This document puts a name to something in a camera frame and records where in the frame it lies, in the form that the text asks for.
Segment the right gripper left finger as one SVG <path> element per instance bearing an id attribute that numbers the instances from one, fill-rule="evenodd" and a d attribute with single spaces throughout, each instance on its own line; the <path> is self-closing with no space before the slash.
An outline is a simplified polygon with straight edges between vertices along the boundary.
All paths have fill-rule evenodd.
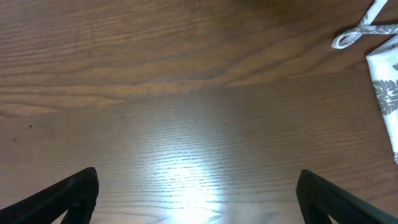
<path id="1" fill-rule="evenodd" d="M 46 189 L 1 209 L 1 223 L 89 224 L 99 194 L 96 169 L 87 167 Z"/>

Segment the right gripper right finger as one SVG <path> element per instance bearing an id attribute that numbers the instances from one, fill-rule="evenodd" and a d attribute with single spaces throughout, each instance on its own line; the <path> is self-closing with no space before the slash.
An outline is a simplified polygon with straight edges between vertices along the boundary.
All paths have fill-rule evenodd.
<path id="1" fill-rule="evenodd" d="M 337 185 L 302 170 L 296 196 L 306 224 L 395 224 L 397 218 L 383 212 Z"/>

